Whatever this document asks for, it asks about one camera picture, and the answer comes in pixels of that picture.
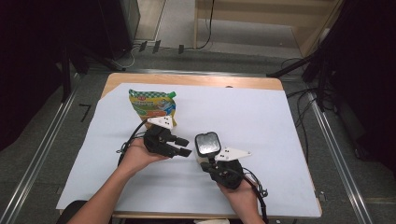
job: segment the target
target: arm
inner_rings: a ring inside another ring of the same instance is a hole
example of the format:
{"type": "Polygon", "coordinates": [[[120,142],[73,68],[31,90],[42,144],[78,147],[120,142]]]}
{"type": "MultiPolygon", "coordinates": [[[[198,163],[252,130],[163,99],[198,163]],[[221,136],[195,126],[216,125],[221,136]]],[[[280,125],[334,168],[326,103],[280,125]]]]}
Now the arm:
{"type": "Polygon", "coordinates": [[[257,209],[256,194],[246,180],[242,180],[237,189],[227,189],[220,184],[218,186],[244,224],[264,223],[257,209]]]}
{"type": "Polygon", "coordinates": [[[166,157],[149,153],[143,139],[135,139],[120,166],[68,223],[107,224],[128,180],[150,163],[164,159],[166,157]]]}

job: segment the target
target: person's right hand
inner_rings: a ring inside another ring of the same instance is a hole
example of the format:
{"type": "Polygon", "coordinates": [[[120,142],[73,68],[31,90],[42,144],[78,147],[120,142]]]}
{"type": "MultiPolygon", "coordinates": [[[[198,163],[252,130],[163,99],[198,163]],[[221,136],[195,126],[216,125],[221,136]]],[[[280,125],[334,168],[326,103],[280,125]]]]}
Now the person's right hand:
{"type": "Polygon", "coordinates": [[[264,223],[257,209],[257,196],[246,180],[242,180],[237,189],[218,186],[244,224],[264,223]]]}

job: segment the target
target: person's left hand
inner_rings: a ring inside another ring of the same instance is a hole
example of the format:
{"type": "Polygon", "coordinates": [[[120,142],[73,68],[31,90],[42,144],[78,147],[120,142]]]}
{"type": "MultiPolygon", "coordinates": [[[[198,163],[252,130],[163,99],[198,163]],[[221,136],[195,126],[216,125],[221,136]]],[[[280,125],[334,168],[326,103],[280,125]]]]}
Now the person's left hand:
{"type": "Polygon", "coordinates": [[[128,147],[118,169],[123,172],[127,172],[129,176],[132,176],[152,162],[166,159],[168,158],[165,156],[148,152],[143,139],[137,138],[128,147]]]}

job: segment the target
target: colorful snack bag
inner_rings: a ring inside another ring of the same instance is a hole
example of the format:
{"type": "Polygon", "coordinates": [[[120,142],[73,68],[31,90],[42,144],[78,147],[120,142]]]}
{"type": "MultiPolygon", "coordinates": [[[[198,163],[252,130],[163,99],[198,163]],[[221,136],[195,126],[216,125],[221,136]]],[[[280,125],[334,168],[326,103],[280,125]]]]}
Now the colorful snack bag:
{"type": "Polygon", "coordinates": [[[174,119],[176,104],[173,98],[175,96],[174,91],[165,93],[129,90],[129,100],[142,120],[170,115],[174,126],[177,125],[174,119]]]}

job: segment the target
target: white paper sheet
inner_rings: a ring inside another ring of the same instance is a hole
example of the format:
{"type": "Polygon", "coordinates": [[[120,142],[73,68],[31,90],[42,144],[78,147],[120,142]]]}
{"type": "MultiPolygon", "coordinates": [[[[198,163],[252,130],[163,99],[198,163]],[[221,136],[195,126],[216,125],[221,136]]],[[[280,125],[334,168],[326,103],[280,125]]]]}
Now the white paper sheet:
{"type": "MultiPolygon", "coordinates": [[[[314,186],[283,91],[123,83],[100,100],[57,209],[89,200],[117,166],[116,153],[141,122],[128,90],[175,91],[176,128],[195,150],[198,133],[252,152],[240,160],[268,189],[268,216],[320,217],[314,186]]],[[[116,211],[234,214],[193,153],[151,164],[125,187],[116,211]]]]}

